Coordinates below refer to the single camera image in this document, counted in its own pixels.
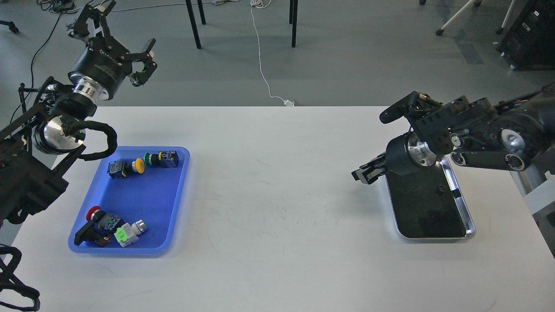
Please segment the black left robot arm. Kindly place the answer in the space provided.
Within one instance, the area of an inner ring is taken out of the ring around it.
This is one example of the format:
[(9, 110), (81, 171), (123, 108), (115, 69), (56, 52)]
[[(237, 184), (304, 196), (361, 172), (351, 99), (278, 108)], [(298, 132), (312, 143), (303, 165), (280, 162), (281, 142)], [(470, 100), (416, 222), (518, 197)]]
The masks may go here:
[(69, 84), (48, 77), (38, 88), (20, 85), (22, 115), (1, 130), (2, 222), (21, 224), (45, 211), (66, 191), (63, 176), (76, 160), (99, 160), (116, 151), (115, 130), (91, 120), (97, 102), (113, 99), (125, 78), (144, 85), (158, 65), (155, 39), (131, 53), (111, 35), (106, 18), (115, 5), (86, 4), (69, 24), (68, 36), (85, 43)]

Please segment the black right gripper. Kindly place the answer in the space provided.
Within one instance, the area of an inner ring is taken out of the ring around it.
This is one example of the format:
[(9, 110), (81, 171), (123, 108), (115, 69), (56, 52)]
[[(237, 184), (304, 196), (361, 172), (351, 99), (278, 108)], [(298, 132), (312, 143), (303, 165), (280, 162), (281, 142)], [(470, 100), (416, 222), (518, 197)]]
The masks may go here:
[(416, 134), (403, 134), (391, 140), (386, 152), (351, 172), (353, 179), (371, 185), (388, 171), (404, 176), (430, 168), (438, 160), (428, 144)]

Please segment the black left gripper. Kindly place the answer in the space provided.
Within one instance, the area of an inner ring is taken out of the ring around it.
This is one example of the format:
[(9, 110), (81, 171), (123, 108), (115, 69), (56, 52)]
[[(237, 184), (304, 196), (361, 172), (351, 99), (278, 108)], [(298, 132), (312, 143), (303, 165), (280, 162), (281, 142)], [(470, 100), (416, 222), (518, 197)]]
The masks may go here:
[[(125, 77), (129, 77), (135, 87), (144, 85), (158, 67), (152, 52), (155, 38), (147, 41), (143, 52), (127, 51), (121, 55), (121, 60), (109, 54), (107, 48), (113, 48), (114, 38), (110, 34), (106, 18), (115, 5), (115, 0), (110, 0), (107, 6), (103, 6), (103, 2), (97, 6), (86, 4), (78, 18), (67, 24), (69, 37), (89, 45), (68, 73), (68, 78), (74, 84), (81, 77), (96, 81), (104, 89), (101, 100), (113, 99)], [(106, 47), (91, 43), (94, 38), (99, 39)], [(141, 71), (133, 71), (132, 64), (137, 62), (143, 64)]]

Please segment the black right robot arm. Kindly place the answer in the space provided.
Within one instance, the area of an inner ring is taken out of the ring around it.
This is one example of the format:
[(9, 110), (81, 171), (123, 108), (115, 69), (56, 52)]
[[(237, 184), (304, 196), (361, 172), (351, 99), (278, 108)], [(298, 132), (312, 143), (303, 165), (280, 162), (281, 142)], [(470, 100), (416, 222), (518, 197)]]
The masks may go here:
[(400, 118), (408, 120), (409, 131), (354, 170), (353, 179), (372, 184), (391, 172), (414, 174), (442, 156), (458, 166), (521, 172), (554, 148), (554, 84), (496, 105), (465, 96), (441, 103), (412, 91), (380, 114), (383, 124)]

